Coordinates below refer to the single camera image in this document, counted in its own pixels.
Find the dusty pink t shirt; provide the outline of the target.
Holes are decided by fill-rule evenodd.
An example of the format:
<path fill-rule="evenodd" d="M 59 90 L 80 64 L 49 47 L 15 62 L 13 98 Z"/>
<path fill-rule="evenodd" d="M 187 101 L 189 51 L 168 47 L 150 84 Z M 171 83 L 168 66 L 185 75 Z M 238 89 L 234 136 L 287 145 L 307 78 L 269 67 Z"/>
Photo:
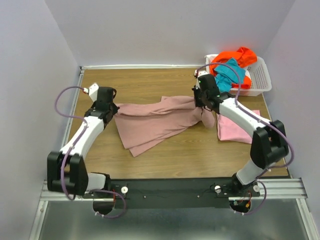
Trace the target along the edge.
<path fill-rule="evenodd" d="M 195 106 L 191 96 L 162 96 L 152 104 L 122 103 L 114 116 L 123 147 L 137 157 L 167 138 L 202 122 L 215 125 L 215 117 Z"/>

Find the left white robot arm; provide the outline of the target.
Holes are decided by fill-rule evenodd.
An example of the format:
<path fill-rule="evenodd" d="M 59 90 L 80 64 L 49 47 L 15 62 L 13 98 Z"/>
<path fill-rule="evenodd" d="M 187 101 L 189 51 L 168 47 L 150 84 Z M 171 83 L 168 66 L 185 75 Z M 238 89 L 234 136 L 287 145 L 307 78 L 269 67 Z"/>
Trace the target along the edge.
<path fill-rule="evenodd" d="M 92 84 L 79 87 L 92 100 L 91 107 L 80 116 L 81 125 L 71 140 L 59 151 L 47 156 L 47 188 L 51 192 L 64 193 L 69 200 L 94 191 L 104 198 L 110 194 L 110 176 L 105 173 L 89 173 L 85 158 L 96 138 L 118 112 L 114 103 L 117 90 L 112 87 Z"/>

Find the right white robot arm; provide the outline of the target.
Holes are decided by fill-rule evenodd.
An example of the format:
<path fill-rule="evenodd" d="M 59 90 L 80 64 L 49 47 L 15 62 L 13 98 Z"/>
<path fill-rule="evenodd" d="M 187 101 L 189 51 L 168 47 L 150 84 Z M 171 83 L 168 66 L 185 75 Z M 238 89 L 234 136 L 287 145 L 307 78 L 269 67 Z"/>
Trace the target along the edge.
<path fill-rule="evenodd" d="M 252 138 L 249 161 L 223 188 L 241 196 L 261 175 L 289 154 L 284 124 L 254 113 L 230 93 L 219 91 L 214 76 L 206 71 L 196 72 L 195 78 L 192 90 L 196 107 L 207 108 L 230 119 Z"/>

